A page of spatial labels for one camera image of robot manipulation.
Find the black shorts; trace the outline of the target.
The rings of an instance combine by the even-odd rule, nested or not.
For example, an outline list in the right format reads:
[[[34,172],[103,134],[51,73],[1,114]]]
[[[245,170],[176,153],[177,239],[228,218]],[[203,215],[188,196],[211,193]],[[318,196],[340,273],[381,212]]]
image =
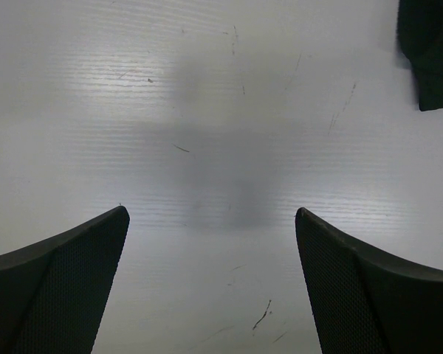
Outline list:
[[[396,36],[411,65],[419,110],[443,109],[443,1],[400,1]]]

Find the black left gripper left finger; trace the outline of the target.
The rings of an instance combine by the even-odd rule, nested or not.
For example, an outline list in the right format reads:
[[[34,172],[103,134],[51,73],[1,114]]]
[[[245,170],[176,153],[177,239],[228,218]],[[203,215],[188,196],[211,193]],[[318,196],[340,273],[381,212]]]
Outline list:
[[[130,217],[118,206],[0,255],[0,353],[90,353]]]

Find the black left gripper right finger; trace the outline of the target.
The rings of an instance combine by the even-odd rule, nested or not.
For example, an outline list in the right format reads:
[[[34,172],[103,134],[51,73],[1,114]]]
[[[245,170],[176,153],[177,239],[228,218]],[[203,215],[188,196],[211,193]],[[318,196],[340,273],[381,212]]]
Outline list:
[[[443,270],[378,249],[305,208],[295,233],[322,353],[443,353]]]

